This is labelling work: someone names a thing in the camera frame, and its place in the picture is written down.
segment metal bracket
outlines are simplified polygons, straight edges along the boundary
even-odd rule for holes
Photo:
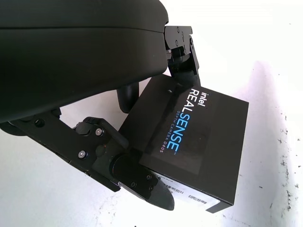
[[[107,188],[118,191],[119,182],[149,200],[160,181],[134,162],[128,141],[106,120],[87,117],[73,129],[60,121],[60,110],[10,122],[73,167]]]
[[[200,85],[199,63],[190,26],[166,26],[164,37],[172,77],[184,86]]]

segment black plastic part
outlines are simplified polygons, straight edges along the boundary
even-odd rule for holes
[[[44,124],[37,126],[39,121],[44,122]],[[96,136],[95,133],[85,136],[79,135],[76,132],[77,130],[73,130],[61,122],[58,116],[51,111],[35,115],[30,121],[15,120],[11,123],[26,133],[27,136],[51,150],[73,167],[90,175],[107,188],[115,192],[120,189],[110,179],[104,177],[105,174],[92,168],[97,159],[96,148],[108,143],[111,139],[109,133],[105,133],[102,137]],[[92,124],[90,131],[95,132],[99,127],[99,125]],[[82,150],[88,154],[85,159],[78,158],[78,154]]]
[[[26,133],[9,122],[0,123],[0,129],[13,136],[26,136]]]
[[[163,33],[126,28],[0,29],[0,122],[163,73]]]
[[[164,35],[168,49],[178,47],[182,50],[182,55],[189,54],[189,35],[192,33],[191,26],[166,26]]]
[[[201,85],[192,33],[190,26],[166,26],[164,33],[166,48],[171,53],[167,54],[170,74],[185,87]]]
[[[168,14],[158,0],[8,0],[0,28],[125,27],[162,32]]]
[[[127,187],[132,188],[134,192],[146,200],[151,196],[149,188],[155,187],[159,181],[156,177],[147,180],[146,177],[148,175],[151,175],[150,171],[138,165],[138,163],[134,163],[126,154],[121,155],[113,165],[114,178]]]
[[[128,114],[139,98],[139,83],[133,83],[117,89],[120,109]]]

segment screw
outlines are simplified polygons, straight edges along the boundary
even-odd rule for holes
[[[84,150],[80,151],[79,154],[78,154],[78,158],[85,158],[86,156],[86,152]]]
[[[42,128],[44,125],[45,125],[45,121],[44,121],[43,119],[37,119],[37,120],[35,121],[35,126],[36,126],[37,128]]]
[[[103,130],[100,128],[96,129],[96,136],[102,136],[103,135]]]

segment product box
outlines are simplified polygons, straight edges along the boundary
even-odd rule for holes
[[[175,198],[215,213],[234,204],[248,106],[159,75],[119,131]]]

